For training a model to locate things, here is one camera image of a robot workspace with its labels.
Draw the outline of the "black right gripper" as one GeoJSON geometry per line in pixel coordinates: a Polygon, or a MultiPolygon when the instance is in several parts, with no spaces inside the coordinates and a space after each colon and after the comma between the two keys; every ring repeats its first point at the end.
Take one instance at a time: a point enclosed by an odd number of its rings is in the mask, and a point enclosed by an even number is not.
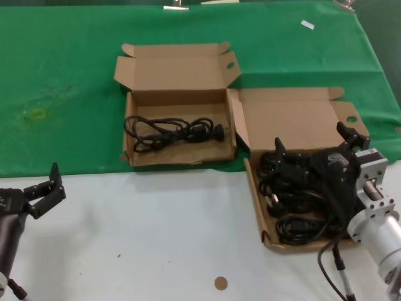
{"type": "Polygon", "coordinates": [[[343,142],[338,147],[316,150],[307,155],[288,152],[279,137],[275,143],[275,173],[294,182],[308,182],[309,168],[320,181],[323,195],[342,226],[348,226],[356,215],[358,201],[356,180],[358,172],[353,165],[357,150],[367,150],[370,138],[356,129],[338,122],[336,130],[343,142]]]}

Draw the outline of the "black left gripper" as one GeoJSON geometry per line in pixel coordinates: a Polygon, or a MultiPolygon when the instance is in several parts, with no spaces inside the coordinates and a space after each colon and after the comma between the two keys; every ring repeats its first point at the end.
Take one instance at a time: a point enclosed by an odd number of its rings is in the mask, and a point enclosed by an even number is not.
{"type": "Polygon", "coordinates": [[[25,229],[30,198],[41,198],[30,207],[29,213],[34,219],[39,219],[66,198],[57,163],[53,163],[45,182],[23,190],[1,189],[1,273],[11,273],[25,229]]]}

